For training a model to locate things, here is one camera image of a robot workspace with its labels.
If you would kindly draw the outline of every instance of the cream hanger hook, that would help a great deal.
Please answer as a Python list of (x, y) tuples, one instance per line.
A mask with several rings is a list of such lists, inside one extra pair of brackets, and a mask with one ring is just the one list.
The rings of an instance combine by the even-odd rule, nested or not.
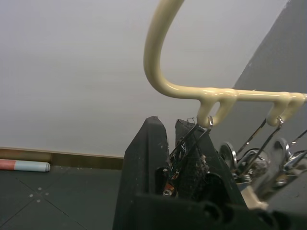
[(307, 94), (301, 93), (198, 88), (170, 83), (161, 71), (160, 56), (167, 31), (183, 1), (160, 0), (149, 27), (143, 64), (149, 83), (157, 91), (169, 97), (199, 100), (201, 106), (197, 122), (204, 128), (210, 126), (208, 116), (216, 102), (220, 103), (220, 107), (213, 117), (214, 126), (228, 115), (236, 101), (273, 102), (274, 106), (267, 116), (270, 126), (278, 125), (278, 117), (283, 121), (289, 119), (306, 102)]

